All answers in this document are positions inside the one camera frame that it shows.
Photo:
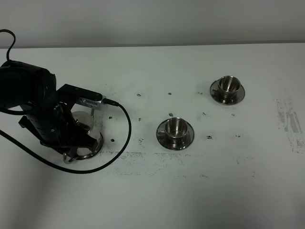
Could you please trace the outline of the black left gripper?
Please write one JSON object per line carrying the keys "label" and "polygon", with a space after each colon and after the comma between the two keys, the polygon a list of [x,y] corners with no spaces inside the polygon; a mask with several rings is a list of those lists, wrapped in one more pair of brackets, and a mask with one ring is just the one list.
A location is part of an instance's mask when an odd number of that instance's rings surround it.
{"label": "black left gripper", "polygon": [[60,153],[75,153],[77,148],[93,152],[97,140],[79,130],[71,109],[75,101],[60,101],[52,107],[24,115],[19,121],[22,128],[28,129],[41,144]]}

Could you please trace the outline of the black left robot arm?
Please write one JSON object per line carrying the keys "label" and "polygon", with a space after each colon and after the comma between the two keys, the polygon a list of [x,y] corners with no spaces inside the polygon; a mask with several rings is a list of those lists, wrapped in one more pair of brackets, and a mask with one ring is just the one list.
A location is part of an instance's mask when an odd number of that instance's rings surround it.
{"label": "black left robot arm", "polygon": [[47,69],[17,61],[0,68],[0,110],[21,115],[21,127],[51,148],[87,148],[98,141],[76,124],[71,109],[81,98],[98,101],[100,93],[65,84],[56,88],[56,77]]}

